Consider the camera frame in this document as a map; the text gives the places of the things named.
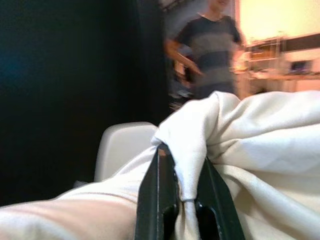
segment black backdrop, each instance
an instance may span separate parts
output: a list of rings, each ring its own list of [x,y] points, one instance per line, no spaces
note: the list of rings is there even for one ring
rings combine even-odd
[[[0,0],[0,205],[94,179],[103,131],[168,115],[156,0]]]

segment person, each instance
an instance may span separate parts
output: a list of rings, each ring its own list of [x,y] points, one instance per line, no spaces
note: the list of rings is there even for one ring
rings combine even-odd
[[[235,93],[234,75],[230,71],[232,58],[243,53],[244,39],[235,21],[223,15],[230,0],[208,0],[204,14],[191,20],[174,39],[165,43],[169,58],[184,64],[193,73],[194,98],[203,99],[213,91]],[[237,52],[233,54],[234,44]],[[194,61],[179,53],[186,45]]]

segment chair backrest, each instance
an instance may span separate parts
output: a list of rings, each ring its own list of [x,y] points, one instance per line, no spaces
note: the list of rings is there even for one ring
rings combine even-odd
[[[117,170],[145,149],[157,127],[149,122],[118,124],[104,131],[97,155],[96,182],[110,178]]]

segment human arm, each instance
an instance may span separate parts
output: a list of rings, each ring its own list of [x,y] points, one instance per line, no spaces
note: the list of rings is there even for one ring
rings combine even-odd
[[[193,71],[196,74],[203,75],[201,70],[198,68],[198,66],[190,60],[189,58],[183,56],[181,53],[179,53],[178,49],[182,46],[181,43],[168,39],[165,42],[165,53],[168,55],[169,58],[178,61],[179,63],[182,63],[186,67],[188,67],[191,71]]]
[[[239,30],[236,22],[231,18],[231,33],[233,37],[233,42],[235,43],[235,49],[233,52],[232,60],[236,63],[241,55],[246,51],[246,38]]]

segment gray striped t-shirt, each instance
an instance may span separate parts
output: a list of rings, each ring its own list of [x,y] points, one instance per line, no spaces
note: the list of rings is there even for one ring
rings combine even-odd
[[[233,83],[232,48],[233,43],[241,42],[241,37],[230,16],[218,21],[199,16],[182,29],[175,41],[192,49],[194,62],[205,74],[195,76],[196,86]]]

